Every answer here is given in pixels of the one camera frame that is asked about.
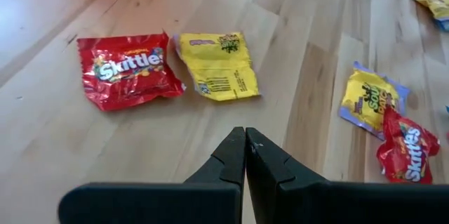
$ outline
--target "yellow candy wrapper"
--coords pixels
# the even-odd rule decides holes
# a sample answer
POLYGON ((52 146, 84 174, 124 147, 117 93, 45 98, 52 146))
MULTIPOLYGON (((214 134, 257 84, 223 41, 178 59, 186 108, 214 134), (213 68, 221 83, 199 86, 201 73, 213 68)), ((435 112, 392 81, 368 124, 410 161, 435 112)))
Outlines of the yellow candy wrapper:
POLYGON ((449 0, 416 0, 430 9, 434 15, 436 24, 443 30, 449 32, 449 0))
POLYGON ((410 90, 386 76, 354 63, 340 107, 340 116, 384 140, 382 124, 387 105, 404 115, 410 90))
POLYGON ((259 95, 242 33, 181 34, 175 41, 201 95, 217 101, 259 95))

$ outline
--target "skittles logo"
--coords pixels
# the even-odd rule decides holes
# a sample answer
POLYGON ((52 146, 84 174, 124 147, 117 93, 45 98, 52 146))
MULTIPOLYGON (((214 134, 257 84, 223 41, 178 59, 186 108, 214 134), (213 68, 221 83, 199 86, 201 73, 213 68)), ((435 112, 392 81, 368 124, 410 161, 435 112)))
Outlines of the skittles logo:
POLYGON ((94 59, 93 71, 99 80, 109 82, 131 79, 138 75, 147 77, 150 71, 158 72, 163 69, 162 48, 153 48, 151 53, 148 52, 147 49, 125 52, 125 59, 120 62, 104 61, 99 56, 94 59))
POLYGON ((399 122, 399 126, 402 131, 402 141, 399 143, 401 146, 401 152, 408 154, 407 171, 402 174, 406 180, 412 182, 419 182, 424 177, 425 155, 422 151, 422 145, 425 145, 425 141, 421 140, 421 132, 419 129, 415 129, 405 123, 399 122))

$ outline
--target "red wrapper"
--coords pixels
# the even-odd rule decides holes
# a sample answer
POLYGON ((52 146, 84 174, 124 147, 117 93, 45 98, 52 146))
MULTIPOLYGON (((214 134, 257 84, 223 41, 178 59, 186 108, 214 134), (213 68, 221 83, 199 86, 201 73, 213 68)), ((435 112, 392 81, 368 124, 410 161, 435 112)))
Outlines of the red wrapper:
POLYGON ((168 40, 166 33, 78 39, 87 98, 107 111, 183 94, 167 64, 168 40))
POLYGON ((432 183, 429 157, 440 150, 438 138, 388 107, 384 113, 385 142, 377 158, 394 183, 432 183))

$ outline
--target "black object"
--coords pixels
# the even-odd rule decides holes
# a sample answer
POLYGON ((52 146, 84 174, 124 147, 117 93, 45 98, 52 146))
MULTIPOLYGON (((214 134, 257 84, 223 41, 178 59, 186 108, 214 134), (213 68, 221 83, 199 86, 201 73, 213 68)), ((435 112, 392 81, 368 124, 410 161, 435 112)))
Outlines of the black object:
POLYGON ((183 184, 91 183, 65 195, 62 224, 241 223, 245 131, 235 128, 183 184))
POLYGON ((235 128, 183 184, 84 185, 60 202, 60 222, 241 223, 245 161, 258 224, 447 219, 447 185, 330 182, 256 129, 235 128))

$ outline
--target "candy packaging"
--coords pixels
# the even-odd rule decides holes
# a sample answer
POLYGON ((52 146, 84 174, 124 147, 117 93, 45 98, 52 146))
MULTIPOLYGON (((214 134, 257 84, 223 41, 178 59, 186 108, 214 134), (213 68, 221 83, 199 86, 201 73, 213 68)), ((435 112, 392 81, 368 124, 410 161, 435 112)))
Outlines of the candy packaging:
POLYGON ((430 9, 438 27, 449 32, 449 0, 416 0, 430 9))
POLYGON ((340 116, 383 139, 382 122, 387 105, 401 114, 406 112, 410 91, 387 77, 354 63, 340 107, 340 116))
POLYGON ((242 33, 181 34, 175 40, 201 95, 218 101, 259 95, 242 33))
POLYGON ((429 157, 440 149, 436 136, 388 106, 384 114, 385 142, 377 150, 383 173, 394 183, 432 183, 429 157))
POLYGON ((167 64, 167 34, 78 39, 83 86, 101 110, 176 97, 184 86, 167 64))

